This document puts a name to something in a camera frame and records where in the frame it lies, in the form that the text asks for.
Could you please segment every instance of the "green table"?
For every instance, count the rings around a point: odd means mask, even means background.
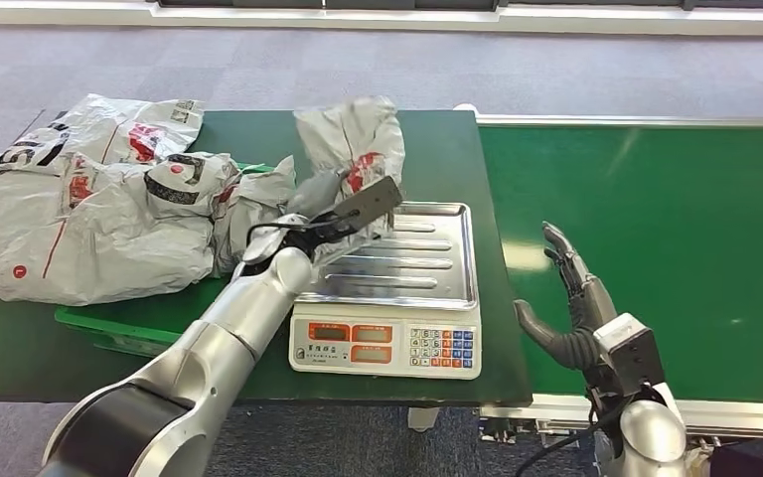
[[[470,405],[531,401],[474,115],[404,111],[399,118],[407,149],[405,197],[463,202],[472,209],[484,333],[481,376],[467,382],[296,373],[288,365],[283,327],[241,399]],[[286,111],[209,112],[192,150],[230,152],[236,161],[269,165],[294,154],[299,178],[309,173],[293,116]],[[191,311],[194,320],[202,310]],[[55,323],[53,313],[49,305],[0,301],[0,400],[76,400],[145,363],[93,348],[80,333]]]
[[[689,427],[763,435],[763,121],[478,120],[516,294],[567,328],[565,292],[541,256],[540,221],[558,225],[616,308],[654,329]],[[560,396],[582,392],[579,373],[527,337],[524,349],[534,405],[485,413],[588,408]],[[585,421],[581,408],[549,419],[569,414]]]

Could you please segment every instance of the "stainless steel scale tray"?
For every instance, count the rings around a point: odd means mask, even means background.
[[[321,268],[297,301],[469,310],[478,304],[470,209],[404,202],[393,232]]]

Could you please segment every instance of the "scale keypad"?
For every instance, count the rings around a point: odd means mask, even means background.
[[[411,366],[470,369],[474,348],[475,333],[469,330],[410,330]]]

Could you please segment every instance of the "black cable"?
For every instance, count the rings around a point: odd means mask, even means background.
[[[584,437],[588,437],[592,435],[596,430],[611,423],[613,420],[617,419],[621,415],[621,412],[624,410],[625,407],[627,407],[627,404],[629,404],[632,400],[633,400],[632,397],[626,397],[624,400],[621,401],[618,407],[604,414],[603,417],[598,419],[598,422],[595,422],[594,424],[590,425],[589,427],[586,427],[583,430],[577,431],[571,437],[566,437],[565,439],[555,444],[552,444],[548,447],[543,447],[542,449],[539,450],[539,452],[529,457],[528,460],[523,462],[522,465],[520,465],[519,468],[516,469],[516,474],[514,474],[515,477],[520,477],[523,472],[525,472],[528,468],[536,464],[537,461],[539,461],[543,457],[546,457],[546,455],[550,454],[551,452],[557,449],[561,449],[565,447],[566,445],[571,444],[573,442],[577,442],[578,440]]]
[[[252,232],[256,229],[261,229],[264,227],[273,227],[275,229],[289,229],[290,231],[303,232],[303,231],[308,231],[310,229],[318,229],[321,227],[332,226],[338,222],[342,222],[346,220],[348,217],[350,216],[338,217],[331,221],[318,222],[317,224],[281,224],[278,222],[255,224],[252,227],[250,227],[249,230],[247,230],[247,244],[249,245],[250,241],[252,240]]]

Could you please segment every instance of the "robotic hand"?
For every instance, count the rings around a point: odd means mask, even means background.
[[[542,231],[554,247],[545,255],[568,293],[571,331],[557,333],[524,300],[514,302],[517,318],[546,353],[583,373],[592,411],[612,446],[611,452],[596,450],[602,474],[686,476],[686,427],[665,383],[654,333],[629,313],[616,313],[604,284],[563,232],[549,223]]]
[[[385,177],[332,206],[344,177],[306,181],[285,216],[254,226],[212,306],[144,368],[78,403],[55,429],[38,475],[203,475],[229,408],[312,280],[315,248],[354,234],[402,200]]]

